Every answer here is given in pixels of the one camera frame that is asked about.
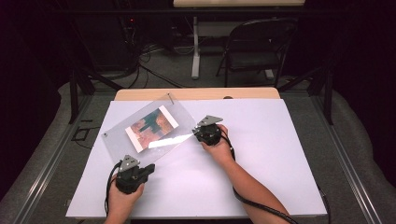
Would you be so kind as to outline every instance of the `right hand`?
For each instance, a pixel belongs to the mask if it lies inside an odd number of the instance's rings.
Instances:
[[[228,129],[221,124],[218,124],[218,127],[222,130],[221,135],[225,138],[228,138]],[[214,146],[208,146],[204,142],[201,142],[201,145],[218,164],[223,165],[226,162],[233,161],[230,145],[222,137],[220,138],[220,141]]]

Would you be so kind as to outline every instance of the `wooden table edge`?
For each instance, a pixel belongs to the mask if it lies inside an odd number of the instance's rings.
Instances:
[[[136,89],[120,90],[115,101],[156,100],[166,93],[172,93],[177,100],[217,100],[224,97],[234,99],[260,98],[280,99],[279,92],[273,87],[261,88],[188,88],[188,89]]]

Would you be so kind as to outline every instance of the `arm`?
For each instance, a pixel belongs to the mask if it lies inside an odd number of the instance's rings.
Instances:
[[[219,125],[223,130],[223,136],[226,137],[228,132],[227,128]],[[283,204],[277,197],[263,184],[257,181],[247,171],[245,171],[232,157],[230,146],[228,143],[221,139],[215,146],[210,147],[202,143],[204,149],[209,152],[215,162],[224,170],[230,179],[236,192],[238,192],[245,199],[251,200],[255,203],[260,203],[286,215],[289,215]],[[272,215],[266,211],[255,208],[253,206],[244,204],[244,209],[253,223],[288,223],[280,217]]]
[[[108,215],[105,224],[123,224],[134,209],[134,204],[142,196],[145,185],[141,184],[136,192],[124,194],[116,187],[116,182],[112,181],[109,199]]]

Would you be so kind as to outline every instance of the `hand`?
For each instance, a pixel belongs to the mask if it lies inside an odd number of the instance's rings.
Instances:
[[[142,196],[145,185],[141,184],[136,192],[125,194],[116,187],[112,181],[108,198],[108,215],[105,223],[124,223],[134,209],[134,204]]]
[[[228,138],[228,129],[221,124],[218,124],[218,127],[221,129],[221,135],[225,138]],[[220,141],[214,146],[208,146],[204,142],[201,142],[201,145],[205,151],[209,152],[215,162],[217,162],[219,165],[224,165],[229,161],[233,161],[230,145],[222,137],[220,138]]]

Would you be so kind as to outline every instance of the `transparent acrylic sheet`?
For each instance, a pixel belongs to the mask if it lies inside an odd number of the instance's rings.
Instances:
[[[173,124],[172,131],[166,133],[162,137],[157,136],[159,139],[150,141],[147,148],[144,147],[144,144],[139,146],[139,144],[136,143],[136,139],[133,140],[131,138],[131,134],[133,134],[131,127],[142,122],[142,120],[147,122],[145,118],[159,109],[166,114],[165,116],[167,119],[173,119],[170,123],[175,122],[177,125]],[[130,155],[139,160],[141,166],[147,166],[154,163],[160,157],[192,136],[191,130],[194,126],[195,122],[191,114],[171,93],[167,93],[162,98],[153,101],[127,119],[121,121],[112,129],[104,132],[102,138],[104,139],[107,151],[114,163],[122,160],[125,155]],[[139,126],[137,129],[140,131],[144,128]]]

